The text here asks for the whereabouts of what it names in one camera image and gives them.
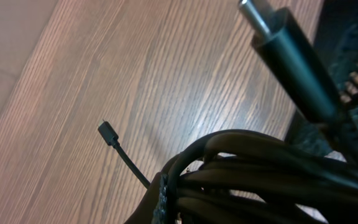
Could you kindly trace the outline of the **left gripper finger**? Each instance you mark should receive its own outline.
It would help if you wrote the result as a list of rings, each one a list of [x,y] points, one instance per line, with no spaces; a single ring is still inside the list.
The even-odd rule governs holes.
[[[125,224],[151,224],[153,219],[153,212],[157,206],[159,193],[160,193],[160,181],[163,174],[158,172],[145,195],[143,196],[140,204],[131,214],[131,216],[124,222]]]

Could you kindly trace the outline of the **cardboard back panel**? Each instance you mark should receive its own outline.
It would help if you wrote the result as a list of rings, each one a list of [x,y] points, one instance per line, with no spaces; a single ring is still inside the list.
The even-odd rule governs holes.
[[[0,0],[0,114],[56,3]]]

